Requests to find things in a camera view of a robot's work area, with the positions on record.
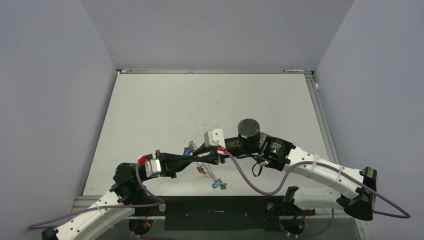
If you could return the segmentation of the metal key ring plate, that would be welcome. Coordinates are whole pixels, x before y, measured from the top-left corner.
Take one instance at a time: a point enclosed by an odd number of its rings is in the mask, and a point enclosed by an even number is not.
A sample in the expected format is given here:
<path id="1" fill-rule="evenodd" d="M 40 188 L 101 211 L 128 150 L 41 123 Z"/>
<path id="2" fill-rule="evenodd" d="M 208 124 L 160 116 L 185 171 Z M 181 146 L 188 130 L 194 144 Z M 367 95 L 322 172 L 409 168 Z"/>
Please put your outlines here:
<path id="1" fill-rule="evenodd" d="M 188 143 L 188 146 L 187 147 L 190 147 L 190 148 L 193 148 L 193 151 L 195 150 L 195 149 L 197 149 L 198 147 L 196 146 L 196 144 L 194 143 L 194 141 L 193 140 L 190 140 L 189 141 L 189 143 Z M 212 168 L 211 168 L 211 166 L 208 164 L 208 163 L 202 163 L 202 162 L 197 162 L 196 163 L 197 164 L 197 167 L 202 167 L 202 168 L 204 168 L 204 170 L 205 170 L 205 172 L 206 172 L 206 174 L 203 174 L 206 178 L 208 178 L 208 179 L 211 179 L 212 180 L 212 184 L 215 182 L 215 181 L 217 181 L 217 180 L 221 180 L 220 178 L 217 178 L 216 176 L 215 176 L 215 174 L 213 173 L 213 171 L 212 171 Z"/>

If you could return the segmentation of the blue tagged key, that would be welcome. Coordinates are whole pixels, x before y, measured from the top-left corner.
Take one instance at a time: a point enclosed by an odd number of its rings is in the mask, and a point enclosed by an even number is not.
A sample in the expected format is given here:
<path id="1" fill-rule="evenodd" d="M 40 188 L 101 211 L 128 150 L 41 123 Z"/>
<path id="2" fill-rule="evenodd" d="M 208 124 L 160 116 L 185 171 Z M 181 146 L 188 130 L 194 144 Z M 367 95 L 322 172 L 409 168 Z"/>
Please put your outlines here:
<path id="1" fill-rule="evenodd" d="M 185 147 L 183 151 L 183 156 L 190 156 L 194 149 L 192 147 Z"/>
<path id="2" fill-rule="evenodd" d="M 222 184 L 222 181 L 219 179 L 219 180 L 215 181 L 215 182 L 211 185 L 211 187 L 212 187 L 212 188 L 214 188 L 214 189 L 216 189 L 216 188 L 218 188 L 221 184 Z"/>

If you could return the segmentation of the yellow tagged key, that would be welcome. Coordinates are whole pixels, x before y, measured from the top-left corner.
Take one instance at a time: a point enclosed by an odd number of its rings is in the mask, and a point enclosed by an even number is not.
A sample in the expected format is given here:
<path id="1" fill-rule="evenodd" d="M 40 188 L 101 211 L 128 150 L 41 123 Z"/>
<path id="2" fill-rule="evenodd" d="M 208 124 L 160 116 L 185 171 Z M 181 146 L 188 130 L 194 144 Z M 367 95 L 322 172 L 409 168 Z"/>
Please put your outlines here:
<path id="1" fill-rule="evenodd" d="M 196 169 L 197 169 L 197 171 L 198 171 L 200 174 L 202 174 L 202 175 L 205 175 L 205 174 L 206 174 L 206 172 L 205 172 L 205 170 L 204 170 L 204 168 L 203 168 L 203 167 L 198 166 L 198 167 L 196 167 Z"/>

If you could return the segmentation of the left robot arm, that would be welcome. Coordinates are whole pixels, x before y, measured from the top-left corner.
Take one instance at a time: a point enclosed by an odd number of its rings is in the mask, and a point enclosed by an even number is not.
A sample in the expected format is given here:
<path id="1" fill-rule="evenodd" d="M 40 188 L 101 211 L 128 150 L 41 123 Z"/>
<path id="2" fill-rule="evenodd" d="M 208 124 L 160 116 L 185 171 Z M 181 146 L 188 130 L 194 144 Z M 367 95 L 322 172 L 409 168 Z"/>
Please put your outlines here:
<path id="1" fill-rule="evenodd" d="M 121 163 L 113 176 L 114 184 L 89 208 L 29 226 L 43 229 L 43 240 L 95 240 L 126 217 L 143 215 L 148 209 L 166 205 L 144 182 L 157 177 L 176 178 L 199 157 L 157 151 L 141 155 L 135 163 Z"/>

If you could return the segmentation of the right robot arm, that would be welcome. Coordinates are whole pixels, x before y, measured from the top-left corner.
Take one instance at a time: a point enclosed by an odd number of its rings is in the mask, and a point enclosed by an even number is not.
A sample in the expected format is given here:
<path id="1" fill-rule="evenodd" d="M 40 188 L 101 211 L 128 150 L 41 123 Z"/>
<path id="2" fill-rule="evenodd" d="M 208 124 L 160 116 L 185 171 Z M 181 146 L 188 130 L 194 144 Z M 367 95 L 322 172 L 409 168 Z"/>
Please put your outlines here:
<path id="1" fill-rule="evenodd" d="M 289 141 L 262 132 L 259 123 L 252 118 L 239 122 L 236 137 L 225 138 L 221 128 L 207 131 L 204 143 L 195 147 L 192 154 L 199 159 L 207 153 L 230 158 L 248 185 L 264 196 L 277 194 L 290 173 L 324 185 L 317 189 L 289 187 L 282 201 L 283 209 L 289 214 L 299 210 L 338 209 L 359 220 L 374 218 L 378 174 L 374 168 L 350 168 L 325 160 Z M 271 192 L 254 186 L 237 161 L 243 157 L 255 159 L 260 167 L 284 172 L 282 184 Z"/>

